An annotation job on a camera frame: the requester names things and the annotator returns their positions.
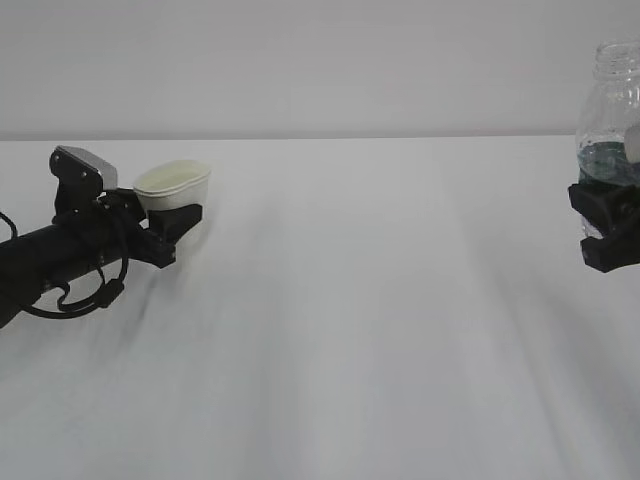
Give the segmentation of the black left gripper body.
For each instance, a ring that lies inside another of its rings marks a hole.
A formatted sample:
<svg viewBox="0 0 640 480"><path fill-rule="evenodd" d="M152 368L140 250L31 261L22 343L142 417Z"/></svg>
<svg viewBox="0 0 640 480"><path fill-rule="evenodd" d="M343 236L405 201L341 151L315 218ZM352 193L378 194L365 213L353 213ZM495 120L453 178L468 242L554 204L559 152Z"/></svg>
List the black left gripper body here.
<svg viewBox="0 0 640 480"><path fill-rule="evenodd" d="M53 223L77 240L99 266L120 259L123 264L136 260L165 268L176 261L176 245L164 243L149 230L148 211L142 222L135 223L124 213L104 208L102 196L57 193Z"/></svg>

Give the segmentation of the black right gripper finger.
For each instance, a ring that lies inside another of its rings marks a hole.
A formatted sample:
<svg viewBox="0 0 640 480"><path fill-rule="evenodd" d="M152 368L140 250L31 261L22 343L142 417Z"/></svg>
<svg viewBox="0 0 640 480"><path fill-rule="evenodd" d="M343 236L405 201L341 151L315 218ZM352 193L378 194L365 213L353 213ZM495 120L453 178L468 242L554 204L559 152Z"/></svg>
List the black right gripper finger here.
<svg viewBox="0 0 640 480"><path fill-rule="evenodd" d="M576 183L568 188L571 207L580 214L586 238L606 238L624 233L620 206L625 188L604 183Z"/></svg>

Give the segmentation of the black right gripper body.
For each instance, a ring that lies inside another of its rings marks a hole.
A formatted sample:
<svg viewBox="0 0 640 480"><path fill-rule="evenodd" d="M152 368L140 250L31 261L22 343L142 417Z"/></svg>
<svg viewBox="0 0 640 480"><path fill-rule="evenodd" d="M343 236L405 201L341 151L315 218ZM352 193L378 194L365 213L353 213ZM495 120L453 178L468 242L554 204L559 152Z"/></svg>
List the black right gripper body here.
<svg viewBox="0 0 640 480"><path fill-rule="evenodd" d="M601 273L639 264L639 189L624 188L625 199L620 206L624 233L616 237L585 237L581 241L584 263Z"/></svg>

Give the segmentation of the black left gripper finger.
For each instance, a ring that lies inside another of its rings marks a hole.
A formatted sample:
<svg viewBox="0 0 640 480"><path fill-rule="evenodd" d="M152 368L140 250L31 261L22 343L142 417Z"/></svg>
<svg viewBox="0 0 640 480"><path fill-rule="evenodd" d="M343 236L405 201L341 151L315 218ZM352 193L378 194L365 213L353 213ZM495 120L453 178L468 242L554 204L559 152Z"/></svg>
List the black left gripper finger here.
<svg viewBox="0 0 640 480"><path fill-rule="evenodd" d="M164 243L177 245L203 217L203 207L194 203L170 210L149 210L149 230Z"/></svg>
<svg viewBox="0 0 640 480"><path fill-rule="evenodd" d="M135 223L140 223L146 218L145 210L132 189L107 190L102 196L102 205L104 208L126 214Z"/></svg>

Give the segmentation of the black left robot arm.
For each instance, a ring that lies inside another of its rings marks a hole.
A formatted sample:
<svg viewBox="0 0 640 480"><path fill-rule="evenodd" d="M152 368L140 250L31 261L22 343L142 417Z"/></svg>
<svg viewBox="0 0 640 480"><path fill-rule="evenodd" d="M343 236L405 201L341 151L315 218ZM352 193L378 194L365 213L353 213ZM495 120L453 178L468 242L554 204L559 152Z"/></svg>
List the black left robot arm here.
<svg viewBox="0 0 640 480"><path fill-rule="evenodd" d="M145 212L133 191L117 189L12 237L1 244L1 325L20 313L70 320L108 308L132 261L175 263L178 242L202 218L199 203Z"/></svg>

